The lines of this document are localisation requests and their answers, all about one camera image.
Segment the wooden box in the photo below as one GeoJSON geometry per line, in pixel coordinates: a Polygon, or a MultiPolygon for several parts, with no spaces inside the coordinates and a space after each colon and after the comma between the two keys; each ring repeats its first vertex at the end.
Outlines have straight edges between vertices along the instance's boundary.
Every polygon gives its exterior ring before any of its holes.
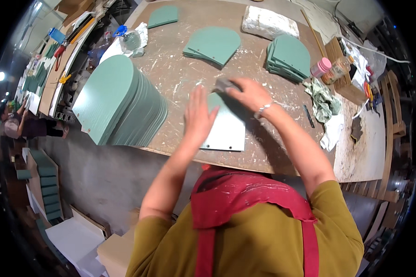
{"type": "MultiPolygon", "coordinates": [[[[333,39],[325,45],[325,50],[327,51],[327,55],[331,63],[334,63],[334,61],[338,58],[344,56],[336,37],[333,37],[333,39]]],[[[356,105],[362,105],[367,100],[365,92],[351,84],[351,78],[348,73],[334,82],[334,89],[338,94],[347,98],[356,105]]]]}

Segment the yellow clamp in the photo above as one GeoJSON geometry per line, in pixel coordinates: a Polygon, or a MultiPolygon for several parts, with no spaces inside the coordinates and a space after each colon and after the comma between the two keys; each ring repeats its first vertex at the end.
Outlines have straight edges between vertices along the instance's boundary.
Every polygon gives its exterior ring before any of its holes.
{"type": "Polygon", "coordinates": [[[66,83],[66,82],[67,82],[67,80],[68,80],[69,78],[71,78],[71,74],[69,74],[67,77],[65,77],[65,75],[66,75],[66,73],[65,73],[65,72],[63,72],[63,75],[60,77],[60,80],[58,81],[59,83],[64,84],[64,83],[66,83]]]}

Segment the person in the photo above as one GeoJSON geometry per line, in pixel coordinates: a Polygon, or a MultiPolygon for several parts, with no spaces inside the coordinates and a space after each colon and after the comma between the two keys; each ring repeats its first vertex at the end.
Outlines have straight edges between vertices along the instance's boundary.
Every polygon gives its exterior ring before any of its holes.
{"type": "Polygon", "coordinates": [[[62,126],[60,121],[38,118],[29,110],[25,109],[27,98],[23,100],[22,106],[14,113],[10,113],[7,102],[0,104],[0,121],[6,136],[18,139],[21,136],[34,138],[37,136],[59,136],[65,138],[69,126],[62,126]]]}
{"type": "Polygon", "coordinates": [[[259,83],[231,81],[243,92],[229,96],[278,130],[308,201],[262,174],[211,168],[172,224],[187,167],[217,113],[198,86],[184,136],[142,201],[126,276],[355,276],[364,245],[327,157],[259,83]]]}

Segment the workbench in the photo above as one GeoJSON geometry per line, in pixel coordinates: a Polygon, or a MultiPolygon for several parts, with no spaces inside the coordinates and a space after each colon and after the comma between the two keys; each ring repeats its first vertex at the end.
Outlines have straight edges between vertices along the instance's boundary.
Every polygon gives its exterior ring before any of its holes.
{"type": "MultiPolygon", "coordinates": [[[[212,91],[217,78],[231,76],[250,77],[260,82],[274,99],[283,104],[289,115],[319,143],[324,129],[320,124],[316,124],[315,129],[310,126],[302,105],[306,105],[312,113],[312,101],[304,92],[302,84],[294,84],[279,75],[267,72],[263,66],[266,48],[270,41],[241,31],[246,5],[215,0],[149,3],[138,15],[132,28],[141,22],[148,22],[151,12],[155,9],[170,4],[178,7],[179,21],[149,29],[145,55],[133,58],[136,67],[168,100],[168,117],[165,123],[151,143],[142,149],[171,155],[183,137],[183,114],[190,91],[198,84],[212,91]],[[191,34],[205,26],[227,27],[236,31],[241,38],[241,46],[222,69],[204,60],[183,57],[183,47],[191,34]]],[[[322,57],[319,46],[307,25],[298,22],[298,28],[300,41],[310,52],[311,65],[313,65],[322,57]]],[[[320,34],[316,32],[316,35],[322,42],[320,34]]],[[[246,129],[245,151],[200,150],[195,160],[257,172],[298,174],[273,125],[265,119],[259,122],[250,118],[246,122],[246,129]]],[[[334,150],[331,152],[324,150],[324,153],[333,164],[334,150]]]]}

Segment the apron strap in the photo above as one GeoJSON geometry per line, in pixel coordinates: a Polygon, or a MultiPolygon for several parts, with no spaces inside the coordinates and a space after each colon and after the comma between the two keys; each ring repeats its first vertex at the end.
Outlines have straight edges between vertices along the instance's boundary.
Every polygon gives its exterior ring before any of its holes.
{"type": "Polygon", "coordinates": [[[211,277],[214,264],[216,229],[199,229],[197,233],[199,238],[197,239],[197,259],[194,277],[211,277]]]}
{"type": "Polygon", "coordinates": [[[319,246],[316,230],[312,221],[302,221],[303,239],[303,275],[319,276],[319,246]]]}

